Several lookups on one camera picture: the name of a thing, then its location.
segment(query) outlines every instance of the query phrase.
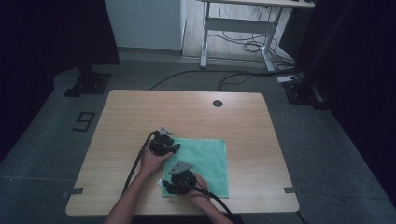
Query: towel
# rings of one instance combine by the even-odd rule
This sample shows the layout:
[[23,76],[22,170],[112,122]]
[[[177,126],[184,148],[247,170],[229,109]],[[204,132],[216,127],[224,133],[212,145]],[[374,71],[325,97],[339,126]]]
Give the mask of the towel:
[[[208,190],[220,198],[229,198],[227,154],[224,140],[218,139],[186,139],[173,138],[174,144],[181,144],[163,169],[163,180],[170,181],[168,172],[178,161],[192,165],[190,170],[200,174],[206,180]],[[165,187],[162,187],[162,196],[170,197]]]

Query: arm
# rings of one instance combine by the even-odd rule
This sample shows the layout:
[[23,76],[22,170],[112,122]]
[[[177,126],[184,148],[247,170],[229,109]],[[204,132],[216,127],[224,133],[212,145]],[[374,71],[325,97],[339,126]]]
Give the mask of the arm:
[[172,156],[168,153],[162,157],[156,156],[149,150],[148,147],[143,151],[142,159],[140,161],[140,171],[132,181],[131,185],[121,195],[117,203],[108,214],[105,223],[127,223],[130,224],[134,216],[139,201],[139,196],[147,179],[154,174],[163,163]]
[[[200,175],[196,173],[194,175],[197,177],[197,181],[201,186],[207,189],[206,181]],[[203,211],[214,224],[233,224],[231,220],[224,216],[224,214],[210,201],[210,198],[203,193],[191,190],[183,197],[185,197],[192,205],[201,209],[201,211]]]

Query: hole in table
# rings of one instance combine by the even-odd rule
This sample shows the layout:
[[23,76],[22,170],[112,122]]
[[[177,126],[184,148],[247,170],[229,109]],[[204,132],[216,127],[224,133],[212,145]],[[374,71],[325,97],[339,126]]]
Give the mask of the hole in table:
[[215,107],[221,107],[221,106],[222,106],[222,101],[220,101],[220,100],[215,100],[215,101],[213,102],[213,106],[215,106]]

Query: table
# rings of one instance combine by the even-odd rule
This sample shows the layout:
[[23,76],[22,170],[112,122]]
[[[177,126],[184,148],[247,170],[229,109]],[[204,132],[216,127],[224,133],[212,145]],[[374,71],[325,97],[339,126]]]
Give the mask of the table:
[[[215,100],[222,101],[215,107]],[[66,213],[107,215],[120,197],[134,159],[145,139],[165,127],[174,137],[224,139],[227,147],[233,213],[296,212],[292,187],[265,101],[259,93],[205,91],[112,91],[99,119]],[[138,215],[201,214],[184,199],[162,198],[152,177]],[[214,202],[218,209],[224,211]]]
[[[265,41],[264,48],[261,53],[264,59],[265,65],[268,71],[274,71],[271,57],[269,55],[269,48],[274,38],[277,24],[279,22],[282,8],[313,8],[315,4],[313,2],[306,3],[304,0],[292,1],[292,0],[199,0],[207,3],[205,13],[205,26],[204,26],[204,42],[201,49],[201,62],[200,66],[206,68],[207,61],[207,32],[213,31],[228,31],[228,32],[240,32],[240,33],[253,33],[261,35],[269,35],[267,41]],[[253,5],[253,6],[264,6],[264,7],[278,7],[276,17],[273,21],[246,21],[246,20],[235,20],[226,18],[211,18],[210,17],[210,3],[226,3],[226,4],[239,4],[239,5]]]

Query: black stand base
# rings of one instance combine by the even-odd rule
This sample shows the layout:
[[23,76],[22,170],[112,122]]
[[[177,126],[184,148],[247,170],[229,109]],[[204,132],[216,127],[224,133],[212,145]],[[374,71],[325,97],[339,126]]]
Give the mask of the black stand base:
[[64,93],[64,97],[79,97],[81,94],[102,95],[105,92],[111,79],[110,74],[94,73],[90,66],[81,66],[78,69],[81,75],[73,89],[68,89]]
[[323,102],[319,102],[314,92],[310,90],[299,91],[299,84],[293,82],[284,82],[283,89],[285,89],[289,104],[291,105],[312,105],[315,109],[327,110],[327,106]]

